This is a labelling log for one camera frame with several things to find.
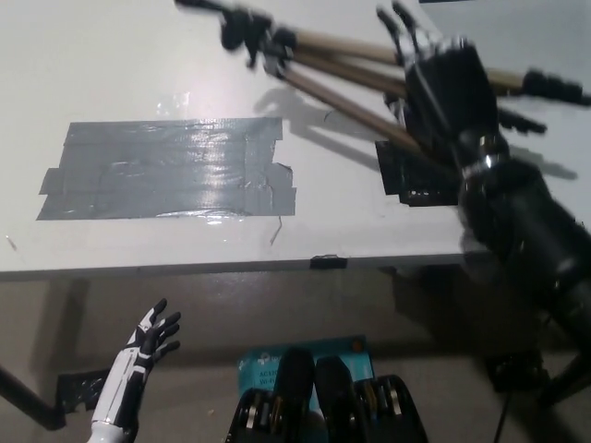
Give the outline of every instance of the gray duct tape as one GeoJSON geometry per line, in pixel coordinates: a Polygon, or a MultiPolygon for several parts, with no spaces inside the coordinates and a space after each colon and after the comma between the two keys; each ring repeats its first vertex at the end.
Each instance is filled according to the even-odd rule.
{"type": "Polygon", "coordinates": [[[224,143],[281,140],[281,118],[72,123],[68,144],[224,143]]]}
{"type": "Polygon", "coordinates": [[[294,215],[296,190],[62,194],[48,196],[37,220],[105,220],[180,216],[294,215]]]}
{"type": "Polygon", "coordinates": [[[240,188],[245,168],[233,164],[144,167],[118,164],[105,170],[49,169],[41,194],[105,193],[137,191],[187,191],[190,189],[240,188]]]}
{"type": "Polygon", "coordinates": [[[293,215],[278,118],[74,123],[38,220],[293,215]]]}
{"type": "Polygon", "coordinates": [[[245,143],[65,145],[59,167],[106,168],[122,163],[162,167],[245,164],[245,143]]]}

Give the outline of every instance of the gray floor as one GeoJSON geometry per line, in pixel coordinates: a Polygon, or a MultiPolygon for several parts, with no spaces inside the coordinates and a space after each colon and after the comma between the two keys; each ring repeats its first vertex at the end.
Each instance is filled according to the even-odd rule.
{"type": "MultiPolygon", "coordinates": [[[[220,442],[237,401],[235,360],[249,347],[364,333],[378,375],[408,384],[432,442],[491,442],[501,413],[479,355],[537,339],[538,316],[514,294],[461,275],[428,288],[387,271],[218,274],[0,285],[0,363],[51,399],[55,377],[111,363],[145,310],[166,296],[183,313],[182,349],[151,375],[138,442],[220,442]]],[[[556,373],[572,351],[541,332],[556,373]]],[[[516,398],[502,442],[586,442],[589,392],[538,412],[516,398]]],[[[48,433],[0,401],[2,442],[85,442],[90,413],[48,433]]]]}

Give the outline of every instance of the robotic arm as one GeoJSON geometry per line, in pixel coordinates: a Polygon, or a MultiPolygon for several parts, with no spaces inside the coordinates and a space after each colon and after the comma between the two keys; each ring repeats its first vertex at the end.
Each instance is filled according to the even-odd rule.
{"type": "Polygon", "coordinates": [[[161,300],[146,314],[115,358],[92,416],[89,443],[132,443],[136,439],[148,375],[158,361],[180,346],[178,341],[165,343],[178,332],[181,318],[176,312],[158,320],[166,303],[161,300]]]}
{"type": "Polygon", "coordinates": [[[591,236],[550,194],[538,168],[512,158],[499,110],[475,46],[435,40],[403,6],[403,27],[383,11],[406,74],[407,102],[391,103],[398,120],[430,140],[463,177],[464,225],[503,264],[513,285],[549,311],[581,354],[544,389],[544,406],[589,383],[591,236]]]}

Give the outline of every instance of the table surface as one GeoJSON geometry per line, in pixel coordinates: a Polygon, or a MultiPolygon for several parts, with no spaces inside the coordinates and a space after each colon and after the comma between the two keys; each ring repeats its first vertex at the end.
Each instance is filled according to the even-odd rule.
{"type": "MultiPolygon", "coordinates": [[[[407,3],[420,9],[408,0],[407,3]]],[[[358,0],[252,0],[278,22],[388,44],[375,4],[358,0]]],[[[489,66],[541,66],[591,88],[587,0],[497,0],[426,6],[445,33],[472,37],[489,66]]],[[[349,266],[458,261],[463,229],[453,208],[410,209],[384,196],[372,135],[296,94],[246,55],[219,43],[219,22],[172,0],[0,5],[0,279],[64,274],[306,268],[315,256],[349,266]],[[57,167],[70,122],[273,115],[284,118],[275,162],[289,165],[295,216],[36,221],[47,168],[57,167]]],[[[330,80],[357,102],[379,94],[330,80]]],[[[549,124],[544,138],[510,141],[540,165],[555,196],[591,225],[591,113],[520,102],[549,124]]]]}

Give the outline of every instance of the wire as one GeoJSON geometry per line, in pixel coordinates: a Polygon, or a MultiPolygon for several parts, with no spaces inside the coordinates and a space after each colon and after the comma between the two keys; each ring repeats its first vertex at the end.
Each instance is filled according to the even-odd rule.
{"type": "Polygon", "coordinates": [[[499,419],[499,424],[497,425],[497,432],[495,432],[495,439],[493,443],[499,443],[501,441],[501,434],[502,429],[505,426],[505,420],[507,418],[507,412],[509,411],[509,403],[511,402],[511,392],[507,392],[507,398],[505,399],[505,404],[502,406],[501,411],[501,418],[499,419]]]}

